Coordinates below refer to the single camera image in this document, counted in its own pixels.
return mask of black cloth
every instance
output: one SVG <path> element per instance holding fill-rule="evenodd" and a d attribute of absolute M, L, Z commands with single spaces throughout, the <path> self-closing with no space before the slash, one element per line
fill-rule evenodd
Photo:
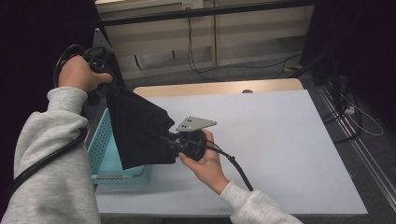
<path fill-rule="evenodd" d="M 107 90 L 106 100 L 122 169 L 176 162 L 161 139 L 175 124 L 166 110 L 124 88 Z"/>

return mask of hand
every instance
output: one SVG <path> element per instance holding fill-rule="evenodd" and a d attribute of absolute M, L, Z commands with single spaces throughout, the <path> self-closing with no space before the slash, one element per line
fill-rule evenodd
<path fill-rule="evenodd" d="M 89 92 L 96 90 L 99 84 L 111 82 L 112 79 L 109 73 L 94 73 L 81 56 L 76 56 L 62 68 L 59 87 L 75 87 Z"/>
<path fill-rule="evenodd" d="M 213 133 L 203 129 L 206 139 L 214 142 Z M 225 177 L 221 169 L 219 153 L 206 149 L 205 155 L 194 161 L 183 153 L 178 153 L 183 164 L 189 167 L 204 184 L 208 185 L 217 194 L 221 194 L 230 181 Z"/>

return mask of dark background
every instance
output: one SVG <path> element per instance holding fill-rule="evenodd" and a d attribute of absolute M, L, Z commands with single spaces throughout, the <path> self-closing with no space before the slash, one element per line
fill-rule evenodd
<path fill-rule="evenodd" d="M 46 111 L 52 67 L 71 44 L 92 46 L 94 27 L 61 26 L 99 21 L 92 0 L 0 0 L 1 149 L 0 194 L 12 181 L 14 149 L 33 111 Z M 396 127 L 396 47 L 392 1 L 333 1 L 314 11 L 302 64 L 326 47 L 339 59 L 341 75 L 376 110 L 383 123 Z M 120 70 L 111 62 L 116 76 Z M 323 63 L 314 80 L 323 83 L 332 69 Z M 1 203 L 2 216 L 7 206 Z"/>
<path fill-rule="evenodd" d="M 3 199 L 13 179 L 14 151 L 23 124 L 32 112 L 47 110 L 47 93 L 53 88 L 53 66 L 72 44 L 92 47 L 94 27 L 62 25 L 100 18 L 92 0 L 1 0 L 0 4 L 0 195 Z M 114 57 L 109 64 L 116 77 L 120 77 Z M 6 209 L 2 200 L 0 217 Z"/>
<path fill-rule="evenodd" d="M 396 4 L 387 0 L 318 4 L 301 59 L 301 64 L 308 64 L 329 49 L 340 63 L 340 75 L 349 79 L 350 87 L 392 129 L 396 129 L 395 9 Z M 314 67 L 316 84 L 323 84 L 331 75 L 332 64 L 326 59 Z"/>

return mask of gray sweatshirt sleeve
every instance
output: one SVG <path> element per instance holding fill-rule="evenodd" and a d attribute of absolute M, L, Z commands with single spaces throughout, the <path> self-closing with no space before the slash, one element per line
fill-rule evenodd
<path fill-rule="evenodd" d="M 276 202 L 259 190 L 252 192 L 239 188 L 231 181 L 219 196 L 234 210 L 232 223 L 301 223 L 282 211 Z"/>
<path fill-rule="evenodd" d="M 87 94 L 62 87 L 49 92 L 45 113 L 26 121 L 15 152 L 14 177 L 76 139 L 88 121 L 79 115 Z M 84 143 L 42 168 L 13 194 L 1 223 L 99 223 Z"/>

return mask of table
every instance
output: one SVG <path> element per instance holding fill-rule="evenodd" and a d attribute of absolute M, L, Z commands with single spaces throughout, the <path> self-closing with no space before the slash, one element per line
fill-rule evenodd
<path fill-rule="evenodd" d="M 289 89 L 285 88 L 286 83 L 290 84 Z M 283 86 L 283 91 L 273 91 L 276 86 Z M 218 145 L 236 157 L 253 188 L 268 193 L 288 213 L 367 214 L 309 94 L 298 80 L 187 87 L 146 87 L 135 91 L 151 94 L 148 99 L 165 108 L 176 124 L 188 115 L 216 120 L 218 125 L 209 130 Z M 178 95 L 188 95 L 154 97 L 158 95 L 156 89 L 160 95 L 175 95 L 175 90 Z M 234 93 L 244 89 L 254 93 Z M 214 90 L 225 94 L 212 94 Z M 228 160 L 221 158 L 221 163 L 224 173 L 246 188 Z M 232 213 L 179 160 L 176 164 L 154 165 L 146 186 L 99 186 L 96 198 L 99 212 L 104 215 L 227 217 Z"/>

